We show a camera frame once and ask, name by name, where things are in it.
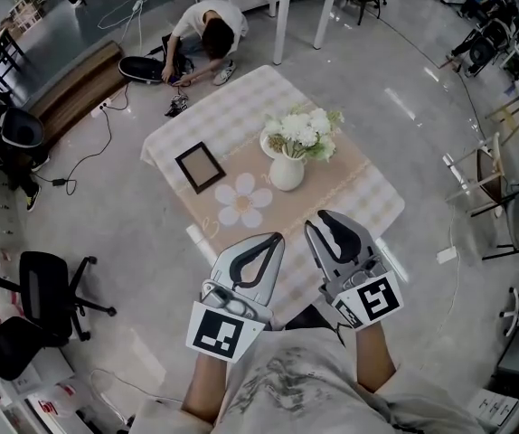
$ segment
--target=office chair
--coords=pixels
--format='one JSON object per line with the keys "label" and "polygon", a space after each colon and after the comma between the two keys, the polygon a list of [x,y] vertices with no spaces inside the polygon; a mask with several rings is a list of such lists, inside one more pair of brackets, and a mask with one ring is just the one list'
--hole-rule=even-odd
{"label": "office chair", "polygon": [[13,316],[0,325],[0,377],[18,378],[43,347],[61,347],[68,337],[48,333],[39,326]]}
{"label": "office chair", "polygon": [[44,331],[68,338],[72,333],[71,325],[74,325],[79,339],[87,341],[90,332],[82,331],[77,309],[83,316],[83,307],[109,316],[117,314],[114,307],[102,307],[77,297],[77,286],[88,263],[96,264],[97,258],[84,258],[69,284],[69,269],[63,259],[46,252],[23,252],[19,265],[20,284],[0,278],[0,288],[21,293],[24,316]]}

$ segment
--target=black picture frame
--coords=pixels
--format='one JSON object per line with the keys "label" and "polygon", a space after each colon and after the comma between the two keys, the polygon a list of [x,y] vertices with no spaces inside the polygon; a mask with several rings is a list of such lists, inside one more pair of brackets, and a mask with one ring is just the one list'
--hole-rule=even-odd
{"label": "black picture frame", "polygon": [[[189,171],[187,170],[187,168],[185,167],[185,165],[183,163],[183,160],[186,157],[188,157],[191,153],[197,151],[198,149],[202,149],[202,151],[205,153],[207,158],[213,164],[213,167],[215,167],[215,169],[217,170],[216,175],[214,175],[212,178],[210,178],[206,182],[203,182],[200,185],[198,185],[195,182],[195,180],[193,179],[193,177],[191,176],[191,174],[189,173]],[[176,161],[177,165],[179,165],[179,168],[182,170],[182,172],[185,174],[185,177],[187,177],[187,180],[193,187],[193,190],[195,191],[196,194],[199,194],[202,191],[206,190],[213,184],[220,181],[225,176],[225,171],[222,169],[220,164],[217,162],[217,159],[215,159],[215,157],[213,157],[212,153],[210,152],[210,150],[207,148],[207,145],[205,145],[205,143],[203,141],[200,141],[197,145],[190,147],[187,151],[183,152],[181,155],[176,157],[175,161]]]}

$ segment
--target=hand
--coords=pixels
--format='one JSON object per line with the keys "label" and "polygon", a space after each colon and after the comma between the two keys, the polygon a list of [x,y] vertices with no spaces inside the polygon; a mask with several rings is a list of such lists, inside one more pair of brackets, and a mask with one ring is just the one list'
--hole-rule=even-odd
{"label": "hand", "polygon": [[165,65],[163,68],[163,71],[161,72],[161,79],[163,79],[163,82],[167,83],[169,81],[169,78],[175,74],[175,69],[173,66]]}
{"label": "hand", "polygon": [[185,74],[180,80],[173,84],[174,87],[189,87],[191,85],[192,77]]}

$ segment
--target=checkered tablecloth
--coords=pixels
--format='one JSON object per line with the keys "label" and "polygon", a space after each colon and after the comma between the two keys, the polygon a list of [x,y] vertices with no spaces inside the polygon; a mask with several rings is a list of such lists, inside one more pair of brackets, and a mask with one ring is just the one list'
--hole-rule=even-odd
{"label": "checkered tablecloth", "polygon": [[[141,158],[158,168],[178,193],[189,183],[175,162],[183,151],[203,141],[221,163],[251,135],[266,115],[281,117],[310,100],[273,68],[262,66],[228,83],[152,133]],[[404,201],[373,165],[368,165],[326,209],[352,217],[377,239],[404,209]],[[312,222],[322,227],[317,219]],[[322,273],[316,268],[303,237],[286,244],[278,282],[269,307],[272,325],[283,326],[318,297]]]}

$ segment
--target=flower vase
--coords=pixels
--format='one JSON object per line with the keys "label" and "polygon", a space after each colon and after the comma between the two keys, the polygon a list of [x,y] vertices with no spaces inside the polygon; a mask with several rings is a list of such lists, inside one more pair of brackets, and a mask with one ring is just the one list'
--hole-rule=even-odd
{"label": "flower vase", "polygon": [[297,188],[304,180],[304,157],[289,157],[284,147],[271,163],[269,180],[283,192]]}

